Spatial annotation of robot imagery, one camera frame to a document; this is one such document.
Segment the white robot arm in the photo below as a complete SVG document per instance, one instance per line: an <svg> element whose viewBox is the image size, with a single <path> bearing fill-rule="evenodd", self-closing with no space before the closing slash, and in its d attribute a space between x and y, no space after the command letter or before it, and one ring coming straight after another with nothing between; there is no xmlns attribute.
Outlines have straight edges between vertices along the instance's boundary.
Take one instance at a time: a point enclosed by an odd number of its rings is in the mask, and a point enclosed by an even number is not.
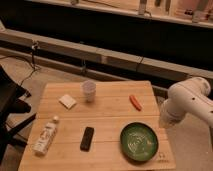
<svg viewBox="0 0 213 171"><path fill-rule="evenodd" d="M192 77L169 87L168 98L160 107L159 126L170 128L190 113L204 121L210 129L213 150L213 100L208 98L210 83L203 77Z"/></svg>

